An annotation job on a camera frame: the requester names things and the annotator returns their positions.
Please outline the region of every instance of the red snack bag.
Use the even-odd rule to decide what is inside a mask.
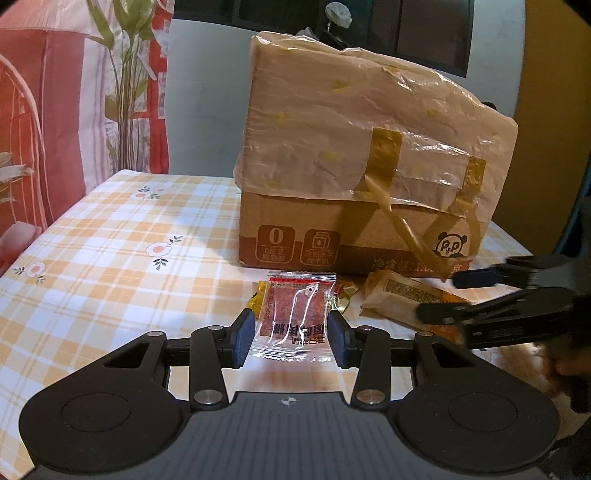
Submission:
[[[326,316],[336,274],[271,272],[252,354],[287,361],[329,359]]]

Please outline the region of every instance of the yellow plaid fabric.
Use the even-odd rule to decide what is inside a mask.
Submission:
[[[0,278],[0,472],[19,478],[32,467],[18,416],[36,392],[149,330],[169,338],[211,324],[229,325],[266,278],[238,264],[240,192],[231,179],[122,171],[72,207]],[[477,266],[526,250],[496,225]],[[504,288],[468,291],[482,301]],[[347,316],[393,336],[413,332],[385,319]],[[481,352],[532,381],[527,346]],[[187,398],[187,369],[174,368],[170,390]],[[356,373],[334,362],[277,362],[250,357],[225,371],[228,393],[341,390]],[[393,398],[411,389],[407,369],[392,370]]]

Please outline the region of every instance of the brown tape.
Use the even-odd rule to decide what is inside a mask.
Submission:
[[[451,215],[442,213],[438,215],[423,235],[423,239],[433,243],[440,232],[449,232],[462,216],[466,217],[468,230],[470,231],[470,249],[468,256],[473,257],[478,253],[478,247],[482,240],[480,223],[476,217],[476,196],[482,190],[486,161],[481,158],[469,157],[462,188],[456,194],[456,198],[447,208]]]
[[[400,132],[374,128],[365,173],[355,188],[356,197],[377,202],[410,251],[445,280],[452,274],[454,262],[438,257],[422,238],[415,235],[407,221],[392,211],[390,185],[396,175],[401,146]]]

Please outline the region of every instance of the round pad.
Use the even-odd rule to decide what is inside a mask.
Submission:
[[[499,474],[532,465],[551,447],[559,420],[552,402],[525,384],[423,384],[402,400],[396,423],[424,458],[456,471]]]
[[[106,432],[121,425],[131,413],[129,402],[110,393],[87,393],[72,398],[61,411],[69,427],[80,432]]]
[[[467,393],[452,400],[450,417],[475,432],[498,432],[517,420],[517,408],[510,400],[494,393]]]
[[[133,369],[94,375],[66,377],[23,408],[19,430],[36,465],[67,473],[121,470],[162,451],[178,433],[183,416],[166,389]]]

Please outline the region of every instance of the window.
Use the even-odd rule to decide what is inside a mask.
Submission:
[[[175,17],[295,34],[306,27],[336,47],[363,47],[466,76],[473,0],[342,0],[353,22],[327,28],[330,0],[177,0]]]

